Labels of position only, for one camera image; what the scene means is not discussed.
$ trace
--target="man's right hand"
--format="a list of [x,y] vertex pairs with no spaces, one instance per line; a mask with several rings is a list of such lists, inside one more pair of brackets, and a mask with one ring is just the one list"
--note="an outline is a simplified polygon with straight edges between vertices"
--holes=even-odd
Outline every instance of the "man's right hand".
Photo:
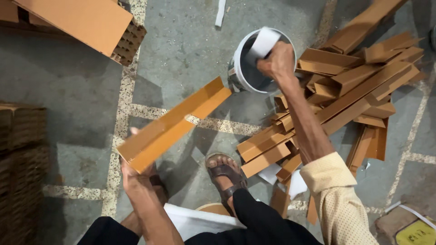
[[286,44],[278,41],[271,50],[271,55],[267,59],[259,59],[257,68],[266,76],[274,79],[279,87],[282,82],[292,80],[295,67],[295,53],[292,44]]

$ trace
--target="glue in bucket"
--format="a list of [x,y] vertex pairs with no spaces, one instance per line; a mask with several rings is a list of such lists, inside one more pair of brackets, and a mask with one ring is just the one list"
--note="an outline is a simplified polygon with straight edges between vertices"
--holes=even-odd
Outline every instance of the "glue in bucket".
[[[287,37],[283,32],[274,28],[271,29],[281,34],[280,41],[291,44],[292,47],[294,47],[289,37]],[[228,65],[228,80],[239,89],[266,94],[276,91],[277,85],[271,78],[264,76],[256,67],[250,65],[244,59],[259,32],[260,29],[251,32],[239,43],[239,46]],[[294,59],[295,70],[297,60],[295,49]]]

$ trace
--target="foot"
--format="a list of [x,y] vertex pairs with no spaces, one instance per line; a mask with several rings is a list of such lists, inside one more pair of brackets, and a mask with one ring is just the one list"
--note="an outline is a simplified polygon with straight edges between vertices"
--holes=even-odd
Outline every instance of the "foot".
[[[241,174],[241,169],[239,165],[235,162],[235,160],[227,157],[218,157],[216,160],[210,160],[207,163],[207,167],[213,168],[220,165],[229,165],[237,174]],[[221,190],[226,190],[233,186],[232,181],[226,176],[218,176],[215,178],[215,181],[219,184]],[[227,204],[233,211],[233,216],[236,217],[235,208],[233,207],[233,196],[227,200]]]

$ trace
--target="forearm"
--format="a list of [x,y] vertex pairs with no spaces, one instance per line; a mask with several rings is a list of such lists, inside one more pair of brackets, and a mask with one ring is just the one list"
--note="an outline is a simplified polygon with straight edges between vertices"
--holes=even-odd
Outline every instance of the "forearm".
[[286,77],[279,81],[289,107],[289,113],[298,137],[300,154],[303,164],[334,152],[326,133],[323,131],[318,118],[309,107],[301,92],[296,77]]
[[139,183],[131,184],[125,190],[139,218],[146,240],[155,245],[184,244],[150,183],[145,186]]

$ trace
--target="yellow label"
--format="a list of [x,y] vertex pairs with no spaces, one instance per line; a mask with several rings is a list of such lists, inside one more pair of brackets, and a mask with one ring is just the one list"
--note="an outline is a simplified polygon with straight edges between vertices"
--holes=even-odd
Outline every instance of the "yellow label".
[[422,220],[417,220],[397,232],[395,239],[398,245],[435,245],[436,231]]

